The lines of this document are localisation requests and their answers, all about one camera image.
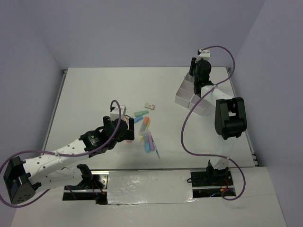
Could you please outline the blue pen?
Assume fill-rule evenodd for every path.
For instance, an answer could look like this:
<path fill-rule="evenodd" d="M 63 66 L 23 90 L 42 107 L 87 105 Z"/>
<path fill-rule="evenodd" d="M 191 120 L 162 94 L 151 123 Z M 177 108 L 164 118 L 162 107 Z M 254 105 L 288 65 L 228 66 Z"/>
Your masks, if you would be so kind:
<path fill-rule="evenodd" d="M 153 146 L 154 146 L 154 150 L 156 152 L 156 155 L 158 157 L 158 159 L 160 160 L 160 155 L 159 155 L 159 152 L 158 152 L 158 149 L 157 149 L 157 146 L 156 146 L 156 143 L 154 141 L 154 139 L 152 138 L 152 142 L 153 142 Z"/>

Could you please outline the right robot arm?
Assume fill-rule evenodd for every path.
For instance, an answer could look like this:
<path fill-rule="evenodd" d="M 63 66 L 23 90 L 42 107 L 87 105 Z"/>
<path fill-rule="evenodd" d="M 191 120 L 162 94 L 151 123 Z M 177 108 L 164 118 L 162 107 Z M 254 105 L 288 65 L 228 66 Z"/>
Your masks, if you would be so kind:
<path fill-rule="evenodd" d="M 229 171 L 229 158 L 235 144 L 247 129 L 247 119 L 244 100 L 241 97 L 232 97 L 221 91 L 210 80 L 211 64 L 203 58 L 192 58 L 189 75 L 193 77 L 194 94 L 204 97 L 215 107 L 214 128 L 220 137 L 218 148 L 219 159 L 212 164 L 208 161 L 206 168 L 206 181 L 217 185 L 226 180 Z"/>

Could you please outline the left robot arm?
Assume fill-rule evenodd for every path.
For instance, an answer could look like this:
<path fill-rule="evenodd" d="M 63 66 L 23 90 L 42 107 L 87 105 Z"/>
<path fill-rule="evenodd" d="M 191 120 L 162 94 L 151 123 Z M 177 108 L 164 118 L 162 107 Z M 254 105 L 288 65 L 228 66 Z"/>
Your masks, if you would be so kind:
<path fill-rule="evenodd" d="M 1 166 L 9 195 L 8 206 L 21 208 L 31 204 L 36 193 L 46 192 L 68 184 L 86 189 L 92 185 L 93 175 L 86 164 L 79 161 L 112 150 L 124 140 L 134 140 L 134 119 L 103 118 L 103 126 L 88 131 L 74 142 L 56 150 L 39 152 L 39 156 L 22 160 L 20 153 L 11 156 Z"/>

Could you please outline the yellow highlighter pen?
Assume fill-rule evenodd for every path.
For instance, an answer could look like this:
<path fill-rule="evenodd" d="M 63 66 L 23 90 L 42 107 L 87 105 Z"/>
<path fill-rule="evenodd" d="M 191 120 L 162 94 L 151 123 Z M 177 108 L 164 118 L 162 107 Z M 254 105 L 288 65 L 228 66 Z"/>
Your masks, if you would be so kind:
<path fill-rule="evenodd" d="M 147 126 L 146 126 L 145 130 L 143 131 L 143 135 L 141 136 L 140 143 L 143 142 L 144 136 L 147 134 L 147 131 L 148 131 L 149 126 L 150 126 L 150 123 L 151 123 L 151 120 L 149 120 L 149 122 L 147 123 Z"/>

